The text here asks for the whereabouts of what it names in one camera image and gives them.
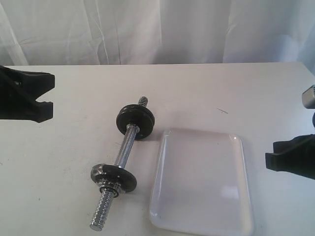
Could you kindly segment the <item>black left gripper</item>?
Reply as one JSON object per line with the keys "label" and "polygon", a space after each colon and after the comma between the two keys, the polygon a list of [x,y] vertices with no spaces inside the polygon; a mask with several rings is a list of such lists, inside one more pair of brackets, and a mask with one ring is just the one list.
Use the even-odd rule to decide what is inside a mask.
{"label": "black left gripper", "polygon": [[0,67],[0,118],[6,120],[31,120],[41,123],[54,116],[52,102],[18,100],[12,81],[33,99],[55,87],[55,75],[46,72],[21,71]]}

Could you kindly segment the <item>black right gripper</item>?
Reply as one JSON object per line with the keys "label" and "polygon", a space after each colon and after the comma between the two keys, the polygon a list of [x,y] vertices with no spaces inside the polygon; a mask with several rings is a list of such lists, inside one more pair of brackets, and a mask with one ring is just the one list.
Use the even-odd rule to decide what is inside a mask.
{"label": "black right gripper", "polygon": [[302,135],[288,141],[274,142],[273,153],[265,154],[265,163],[269,170],[314,178],[315,136],[310,138],[310,135]]}

